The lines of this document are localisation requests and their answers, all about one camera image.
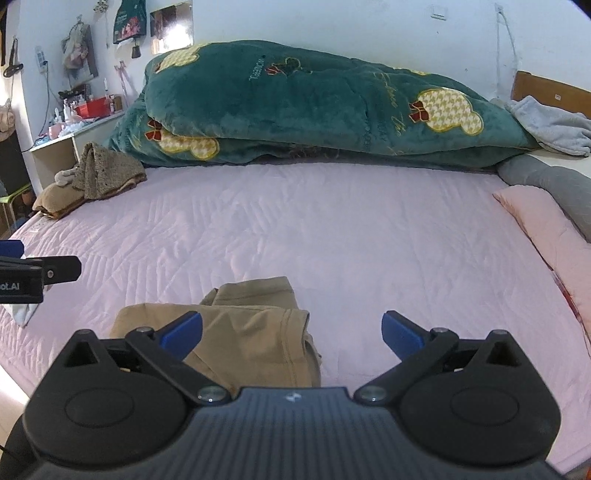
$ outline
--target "bed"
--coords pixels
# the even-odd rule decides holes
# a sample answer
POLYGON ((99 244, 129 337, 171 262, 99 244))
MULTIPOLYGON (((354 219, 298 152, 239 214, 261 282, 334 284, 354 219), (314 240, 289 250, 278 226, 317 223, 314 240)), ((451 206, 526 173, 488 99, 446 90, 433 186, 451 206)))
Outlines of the bed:
POLYGON ((323 355, 323 385, 355 390, 392 367, 384 311, 464 338, 508 329, 563 413, 549 461, 591 456, 586 337, 514 218, 496 175, 360 164, 152 168, 148 181, 16 234, 27 255, 78 255, 25 329, 0 314, 0 365, 31 394, 73 331, 109 334, 141 302, 195 303, 212 287, 286 275, 323 355))

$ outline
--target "red box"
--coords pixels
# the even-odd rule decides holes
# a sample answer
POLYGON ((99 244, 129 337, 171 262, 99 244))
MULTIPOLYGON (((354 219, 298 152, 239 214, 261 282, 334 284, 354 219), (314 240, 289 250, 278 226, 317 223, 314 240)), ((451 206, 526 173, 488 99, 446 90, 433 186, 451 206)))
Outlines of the red box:
POLYGON ((102 118, 111 114, 111 103, 107 97, 99 98, 76 108, 76 112, 82 118, 102 118))

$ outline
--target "mirror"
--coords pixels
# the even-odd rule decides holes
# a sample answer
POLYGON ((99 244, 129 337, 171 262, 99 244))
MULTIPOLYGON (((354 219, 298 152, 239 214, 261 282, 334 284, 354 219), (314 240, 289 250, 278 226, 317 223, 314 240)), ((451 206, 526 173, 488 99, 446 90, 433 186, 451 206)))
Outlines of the mirror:
POLYGON ((193 45, 193 2, 156 10, 150 14, 152 54, 193 45))

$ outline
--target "green blanket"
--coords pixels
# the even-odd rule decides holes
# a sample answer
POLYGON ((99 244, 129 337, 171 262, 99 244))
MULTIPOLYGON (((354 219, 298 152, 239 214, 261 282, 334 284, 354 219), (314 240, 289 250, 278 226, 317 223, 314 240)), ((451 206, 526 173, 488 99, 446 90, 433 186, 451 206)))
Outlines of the green blanket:
POLYGON ((155 58, 110 146, 151 166, 271 155, 480 168, 537 143, 441 75, 243 40, 155 58))

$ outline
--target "floor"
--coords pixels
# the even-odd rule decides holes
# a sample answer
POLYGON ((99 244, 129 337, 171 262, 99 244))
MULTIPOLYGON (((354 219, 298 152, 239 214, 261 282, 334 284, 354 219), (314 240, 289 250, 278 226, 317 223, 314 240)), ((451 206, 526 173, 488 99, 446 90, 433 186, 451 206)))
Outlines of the floor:
POLYGON ((14 422, 22 414, 28 400, 25 392, 0 367, 0 445, 6 443, 14 422))

